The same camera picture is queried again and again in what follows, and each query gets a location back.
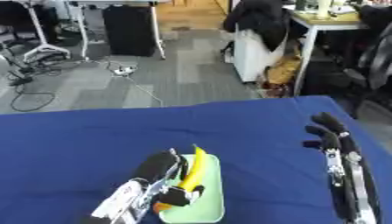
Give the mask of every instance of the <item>desk leg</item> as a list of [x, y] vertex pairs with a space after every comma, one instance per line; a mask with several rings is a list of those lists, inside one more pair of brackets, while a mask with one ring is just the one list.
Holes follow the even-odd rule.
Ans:
[[164, 47], [163, 47], [163, 41], [159, 37], [158, 20], [157, 20], [157, 12], [156, 12], [156, 9], [155, 9], [155, 5], [152, 5], [150, 8], [151, 8], [152, 29], [154, 31], [155, 43], [157, 44], [157, 49], [159, 50], [159, 52], [161, 54], [161, 58], [163, 60], [165, 60], [166, 59], [165, 50], [164, 50]]
[[301, 93], [301, 88], [304, 84], [305, 71], [308, 67], [309, 61], [311, 60], [314, 42], [316, 41], [318, 29], [312, 26], [306, 36], [304, 42], [304, 48], [302, 49], [302, 64], [297, 74], [296, 83], [294, 85], [294, 96], [298, 96]]
[[86, 56], [87, 51], [88, 51], [88, 33], [86, 31], [86, 26], [84, 25], [84, 14], [83, 14], [83, 6], [78, 6], [78, 25], [81, 33], [81, 38], [82, 38], [82, 46], [81, 46], [81, 52], [80, 56], [84, 60], [89, 60], [89, 58]]
[[32, 7], [32, 5], [30, 5], [29, 3], [25, 4], [24, 6], [29, 11], [32, 23], [34, 24], [35, 29], [36, 29], [37, 34], [38, 34], [38, 37], [39, 37], [40, 45], [37, 46], [36, 48], [30, 50], [29, 52], [25, 53], [23, 61], [24, 62], [28, 62], [29, 58], [33, 54], [41, 53], [41, 52], [61, 52], [61, 53], [64, 53], [67, 58], [70, 58], [71, 57], [71, 53], [67, 49], [62, 48], [62, 47], [58, 47], [58, 46], [55, 46], [55, 45], [50, 45], [50, 44], [47, 43], [45, 34], [42, 31], [41, 24], [39, 23], [39, 18], [37, 16], [36, 11]]

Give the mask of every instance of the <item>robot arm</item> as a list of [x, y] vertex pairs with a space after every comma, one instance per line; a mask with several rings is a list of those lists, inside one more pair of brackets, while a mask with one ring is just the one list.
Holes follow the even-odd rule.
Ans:
[[306, 131], [321, 137], [306, 141], [305, 147], [319, 148], [325, 154], [332, 198], [338, 216], [346, 223], [380, 224], [381, 209], [370, 170], [360, 148], [348, 129], [327, 113], [311, 119], [324, 126], [306, 126]]
[[189, 178], [188, 163], [174, 149], [161, 151], [149, 156], [135, 170], [132, 178], [121, 185], [105, 199], [86, 219], [83, 224], [136, 224], [158, 200], [168, 205], [180, 206], [191, 204], [201, 196], [168, 184], [168, 180], [177, 177]]

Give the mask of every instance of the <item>computer case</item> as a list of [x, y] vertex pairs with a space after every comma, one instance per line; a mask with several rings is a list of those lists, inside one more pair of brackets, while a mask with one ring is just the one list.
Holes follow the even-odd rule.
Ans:
[[150, 7], [110, 6], [102, 16], [112, 54], [149, 57], [154, 53]]

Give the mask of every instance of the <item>white desk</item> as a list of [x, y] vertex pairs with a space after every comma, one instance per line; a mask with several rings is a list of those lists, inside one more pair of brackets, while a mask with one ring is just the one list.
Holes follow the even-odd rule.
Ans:
[[21, 3], [29, 11], [29, 14], [31, 16], [31, 20], [34, 24], [34, 27], [37, 31], [38, 38], [40, 41], [39, 46], [35, 47], [34, 49], [32, 49], [29, 52], [24, 54], [24, 58], [23, 58], [24, 62], [29, 62], [30, 57], [33, 54], [42, 53], [42, 52], [60, 52], [60, 53], [64, 53], [67, 58], [71, 57], [71, 53], [67, 49], [62, 48], [62, 47], [58, 47], [55, 45], [50, 45], [47, 42], [46, 36], [45, 36], [44, 32], [42, 31], [42, 27], [39, 22], [39, 18], [37, 16], [37, 13], [33, 8], [34, 4], [42, 4], [45, 0], [11, 0], [11, 1]]
[[318, 32], [359, 30], [364, 28], [364, 26], [361, 24], [356, 12], [342, 14], [338, 15], [336, 18], [327, 19], [316, 19], [314, 14], [303, 14], [294, 10], [291, 10], [290, 13], [291, 18], [294, 21], [309, 29], [308, 33], [306, 34], [304, 47], [302, 49], [302, 64], [294, 85], [294, 96], [297, 96], [300, 94], [304, 82], [305, 70], [311, 59], [314, 42], [316, 41]]
[[150, 4], [150, 9], [151, 9], [151, 20], [152, 20], [152, 29], [154, 33], [154, 39], [157, 44], [157, 49], [159, 50], [161, 54], [161, 58], [164, 60], [165, 59], [165, 51], [163, 47], [163, 41], [159, 37], [159, 29], [158, 29], [158, 20], [157, 20], [157, 12], [155, 9], [156, 4], [158, 3], [167, 3], [170, 0], [68, 0], [71, 5], [71, 7], [76, 7], [78, 9], [78, 25], [80, 27], [80, 32], [82, 36], [82, 48], [80, 55], [84, 60], [89, 60], [87, 56], [87, 51], [88, 51], [88, 35], [86, 31], [86, 26], [84, 24], [84, 14], [83, 10], [87, 5], [93, 4], [96, 5], [97, 8], [99, 9], [105, 9], [109, 7], [110, 5], [118, 5], [118, 4], [131, 4], [131, 3], [147, 3]]

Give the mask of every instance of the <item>blue tablecloth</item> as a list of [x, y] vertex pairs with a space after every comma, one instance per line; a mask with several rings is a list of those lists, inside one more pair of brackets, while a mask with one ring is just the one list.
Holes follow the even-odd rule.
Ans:
[[0, 223], [79, 223], [148, 155], [192, 144], [220, 159], [222, 223], [341, 223], [324, 156], [301, 145], [321, 111], [352, 131], [392, 223], [392, 157], [326, 97], [1, 115]]

